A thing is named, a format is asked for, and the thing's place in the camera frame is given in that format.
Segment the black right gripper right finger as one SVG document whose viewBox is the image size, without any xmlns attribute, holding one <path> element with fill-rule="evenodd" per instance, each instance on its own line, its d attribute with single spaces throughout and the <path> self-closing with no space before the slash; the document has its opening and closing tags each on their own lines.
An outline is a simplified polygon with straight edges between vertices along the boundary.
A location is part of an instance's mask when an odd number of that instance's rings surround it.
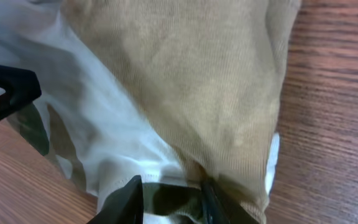
<svg viewBox="0 0 358 224">
<path fill-rule="evenodd" d="M 207 224 L 258 224 L 213 180 L 201 184 L 203 215 Z"/>
</svg>

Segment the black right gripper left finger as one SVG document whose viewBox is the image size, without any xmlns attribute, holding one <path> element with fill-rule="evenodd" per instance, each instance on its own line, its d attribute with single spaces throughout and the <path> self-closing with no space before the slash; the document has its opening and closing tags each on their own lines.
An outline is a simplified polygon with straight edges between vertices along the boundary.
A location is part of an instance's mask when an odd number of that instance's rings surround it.
<svg viewBox="0 0 358 224">
<path fill-rule="evenodd" d="M 135 175 L 107 197 L 101 211 L 87 224 L 143 224 L 143 217 L 142 179 Z"/>
</svg>

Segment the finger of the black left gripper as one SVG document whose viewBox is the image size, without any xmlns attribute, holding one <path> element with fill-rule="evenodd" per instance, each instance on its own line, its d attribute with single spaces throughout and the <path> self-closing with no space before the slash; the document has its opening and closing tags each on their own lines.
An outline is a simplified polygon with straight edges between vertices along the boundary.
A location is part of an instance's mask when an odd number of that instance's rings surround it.
<svg viewBox="0 0 358 224">
<path fill-rule="evenodd" d="M 31 104 L 42 94 L 35 72 L 0 65 L 0 120 Z"/>
</svg>

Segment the white beige garment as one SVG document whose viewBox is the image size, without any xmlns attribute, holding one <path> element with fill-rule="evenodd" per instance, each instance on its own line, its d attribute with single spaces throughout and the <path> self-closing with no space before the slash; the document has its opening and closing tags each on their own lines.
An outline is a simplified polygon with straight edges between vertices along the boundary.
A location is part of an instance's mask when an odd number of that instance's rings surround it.
<svg viewBox="0 0 358 224">
<path fill-rule="evenodd" d="M 0 1 L 0 63 L 42 94 L 8 117 L 102 210 L 135 175 L 145 223 L 204 223 L 201 184 L 265 223 L 288 0 Z"/>
</svg>

